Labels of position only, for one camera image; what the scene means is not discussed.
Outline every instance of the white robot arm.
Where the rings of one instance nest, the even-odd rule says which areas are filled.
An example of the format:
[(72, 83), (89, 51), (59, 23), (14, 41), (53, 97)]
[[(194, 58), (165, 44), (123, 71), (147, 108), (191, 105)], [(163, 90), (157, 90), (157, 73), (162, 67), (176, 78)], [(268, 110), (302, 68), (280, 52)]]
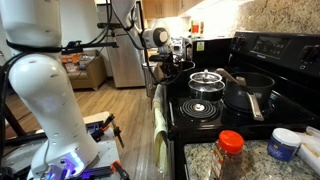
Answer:
[[(131, 27), (135, 0), (114, 0), (112, 6), (122, 26)], [(0, 12), (7, 40), (14, 45), (11, 48), (16, 53), (21, 53), (16, 46), (35, 48), (16, 59), (8, 72), (12, 87), (48, 137), (32, 160), (28, 179), (54, 179), (53, 170), (65, 171), (65, 178), (77, 177), (96, 158), (98, 146), (86, 130), (59, 63), (60, 53), (41, 51), (61, 48), (59, 1), (0, 0)], [(162, 25), (158, 22), (151, 29), (133, 27), (127, 32), (138, 48), (161, 47), (170, 39)]]
[(133, 43), (139, 49), (161, 48), (170, 43), (170, 34), (167, 25), (161, 20), (154, 20), (149, 29), (139, 29), (136, 23), (135, 0), (111, 2), (114, 14), (120, 24), (127, 29)]

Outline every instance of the kitchen counter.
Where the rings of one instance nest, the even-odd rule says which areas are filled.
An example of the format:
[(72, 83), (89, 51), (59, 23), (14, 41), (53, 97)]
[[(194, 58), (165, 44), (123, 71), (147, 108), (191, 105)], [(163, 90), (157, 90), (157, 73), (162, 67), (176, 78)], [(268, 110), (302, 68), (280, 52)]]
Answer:
[[(267, 153), (267, 140), (246, 141), (243, 148), (241, 179), (320, 179), (301, 158), (289, 163), (274, 159)], [(214, 179), (211, 173), (213, 143), (184, 146), (189, 179)]]

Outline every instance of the pot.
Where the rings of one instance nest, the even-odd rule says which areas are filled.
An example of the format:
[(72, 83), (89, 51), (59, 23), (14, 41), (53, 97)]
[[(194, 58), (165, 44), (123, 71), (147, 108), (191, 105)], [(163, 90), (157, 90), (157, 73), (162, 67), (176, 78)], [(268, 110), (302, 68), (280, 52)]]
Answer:
[(219, 74), (205, 70), (192, 74), (190, 79), (188, 85), (193, 99), (217, 101), (223, 97), (225, 84)]
[(268, 101), (275, 84), (268, 76), (258, 73), (234, 73), (232, 77), (243, 77), (246, 80), (246, 91), (235, 82), (227, 80), (224, 98), (226, 103), (241, 111), (251, 112), (248, 93), (255, 95), (260, 109), (268, 107)]

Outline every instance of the stove control panel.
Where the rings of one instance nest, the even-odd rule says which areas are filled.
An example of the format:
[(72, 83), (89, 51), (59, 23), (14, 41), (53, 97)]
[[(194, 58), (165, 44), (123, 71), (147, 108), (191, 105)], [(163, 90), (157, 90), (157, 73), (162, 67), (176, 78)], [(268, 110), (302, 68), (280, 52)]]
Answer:
[(287, 38), (258, 36), (251, 52), (280, 59), (288, 44)]
[(320, 78), (320, 34), (237, 31), (231, 52)]
[(305, 63), (313, 63), (319, 60), (320, 57), (320, 47), (316, 46), (304, 46), (301, 54), (300, 60)]

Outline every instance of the blue label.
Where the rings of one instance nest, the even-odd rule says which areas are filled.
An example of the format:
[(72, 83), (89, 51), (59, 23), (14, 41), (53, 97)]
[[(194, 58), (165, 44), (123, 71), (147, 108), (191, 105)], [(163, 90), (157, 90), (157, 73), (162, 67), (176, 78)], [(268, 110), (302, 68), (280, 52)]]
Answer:
[(290, 161), (297, 149), (297, 147), (281, 144), (273, 137), (271, 137), (267, 148), (271, 156), (281, 161)]

